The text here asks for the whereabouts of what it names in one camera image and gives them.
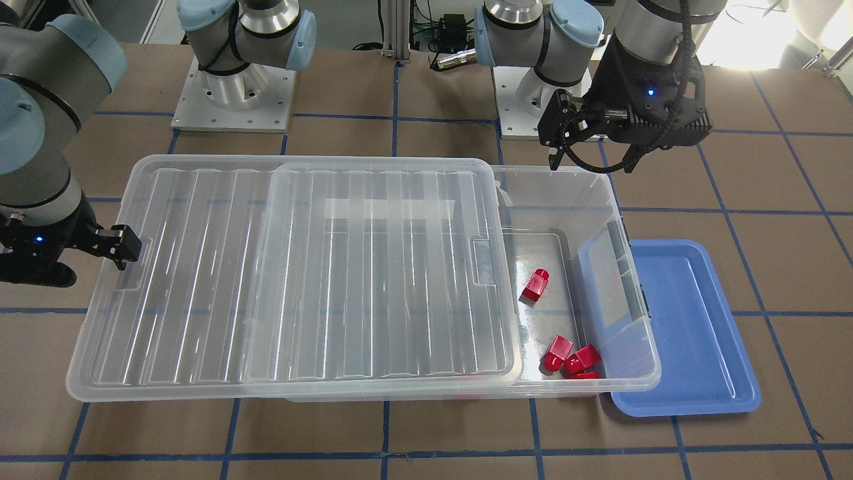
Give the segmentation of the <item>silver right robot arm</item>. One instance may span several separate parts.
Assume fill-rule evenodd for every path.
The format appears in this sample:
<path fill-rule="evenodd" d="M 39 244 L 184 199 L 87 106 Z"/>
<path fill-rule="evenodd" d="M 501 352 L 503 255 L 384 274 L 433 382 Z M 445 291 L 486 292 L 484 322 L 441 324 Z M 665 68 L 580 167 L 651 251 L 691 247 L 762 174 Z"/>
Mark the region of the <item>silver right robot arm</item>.
<path fill-rule="evenodd" d="M 244 109 L 262 95 L 261 67 L 302 71 L 317 19 L 297 1 L 180 1 L 177 15 L 213 103 Z M 14 285 L 70 287 L 61 263 L 76 249 L 119 270 L 139 259 L 128 225 L 97 221 L 64 150 L 115 91 L 127 58 L 98 23 L 64 13 L 40 31 L 2 24 L 1 277 Z"/>

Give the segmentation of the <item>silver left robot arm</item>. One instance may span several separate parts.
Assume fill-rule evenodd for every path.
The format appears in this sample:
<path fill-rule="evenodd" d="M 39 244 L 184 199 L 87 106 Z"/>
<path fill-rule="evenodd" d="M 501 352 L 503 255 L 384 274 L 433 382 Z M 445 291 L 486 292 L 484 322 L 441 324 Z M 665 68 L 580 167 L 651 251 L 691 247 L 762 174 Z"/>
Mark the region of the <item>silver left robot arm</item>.
<path fill-rule="evenodd" d="M 548 166 L 567 157 L 592 173 L 631 173 L 643 156 L 695 146 L 713 129 L 696 49 L 723 1 L 628 1 L 588 91 L 582 81 L 605 31 L 585 1 L 485 1 L 473 17 L 478 62 L 529 67 L 551 94 L 540 101 Z"/>

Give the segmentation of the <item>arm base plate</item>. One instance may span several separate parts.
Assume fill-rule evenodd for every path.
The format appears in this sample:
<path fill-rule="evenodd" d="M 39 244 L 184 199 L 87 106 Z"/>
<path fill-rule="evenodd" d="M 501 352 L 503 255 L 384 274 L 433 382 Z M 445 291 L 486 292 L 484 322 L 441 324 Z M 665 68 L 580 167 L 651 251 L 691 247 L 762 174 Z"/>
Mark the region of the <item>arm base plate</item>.
<path fill-rule="evenodd" d="M 542 113 L 556 89 L 532 67 L 494 67 L 494 98 L 503 139 L 536 141 Z"/>
<path fill-rule="evenodd" d="M 202 72 L 192 60 L 171 126 L 210 133 L 286 133 L 297 73 L 252 64 L 231 76 Z"/>

